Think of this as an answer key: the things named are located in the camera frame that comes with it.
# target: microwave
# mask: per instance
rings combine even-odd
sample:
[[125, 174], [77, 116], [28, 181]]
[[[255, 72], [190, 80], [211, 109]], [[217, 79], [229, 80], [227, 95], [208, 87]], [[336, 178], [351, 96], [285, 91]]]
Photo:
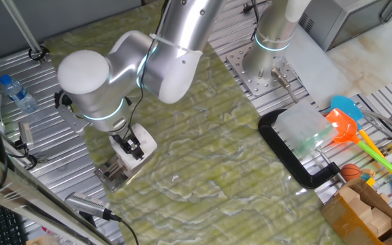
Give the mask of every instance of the microwave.
[[299, 24], [324, 50], [392, 20], [392, 0], [311, 0]]

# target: green marble surface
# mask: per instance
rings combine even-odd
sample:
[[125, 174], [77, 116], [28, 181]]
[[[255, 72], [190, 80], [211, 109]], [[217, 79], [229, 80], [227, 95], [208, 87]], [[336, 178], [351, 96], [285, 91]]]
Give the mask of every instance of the green marble surface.
[[[107, 54], [125, 32], [152, 33], [153, 3], [46, 42], [57, 68], [71, 52]], [[128, 183], [108, 193], [140, 244], [343, 244], [321, 216], [321, 202], [303, 189], [257, 131], [259, 115], [207, 45], [195, 80], [178, 103], [150, 94], [134, 114], [157, 141], [153, 158]], [[137, 101], [140, 91], [129, 97]], [[96, 164], [113, 155], [107, 135], [84, 136]], [[120, 227], [128, 244], [135, 244]]]

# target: orange ball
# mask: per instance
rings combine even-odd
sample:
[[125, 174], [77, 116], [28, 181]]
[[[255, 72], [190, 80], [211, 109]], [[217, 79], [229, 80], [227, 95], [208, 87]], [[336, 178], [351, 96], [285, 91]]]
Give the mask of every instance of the orange ball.
[[361, 170], [355, 164], [349, 163], [341, 168], [341, 175], [346, 181], [361, 177]]

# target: bottle cap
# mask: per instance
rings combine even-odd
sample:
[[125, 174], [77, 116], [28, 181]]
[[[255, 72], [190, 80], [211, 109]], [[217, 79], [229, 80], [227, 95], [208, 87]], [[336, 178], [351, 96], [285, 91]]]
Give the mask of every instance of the bottle cap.
[[12, 83], [13, 79], [11, 76], [9, 75], [2, 75], [0, 77], [0, 83], [4, 84], [4, 85], [8, 85], [10, 83]]

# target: plastic water bottle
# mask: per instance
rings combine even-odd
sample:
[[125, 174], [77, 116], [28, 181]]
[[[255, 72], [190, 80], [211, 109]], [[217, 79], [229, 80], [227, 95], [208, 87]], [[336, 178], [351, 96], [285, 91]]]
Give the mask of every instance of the plastic water bottle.
[[3, 85], [4, 93], [16, 103], [21, 111], [31, 113], [37, 109], [37, 103], [33, 96], [28, 94], [19, 81], [13, 80], [9, 75], [3, 75], [0, 77], [0, 82]]

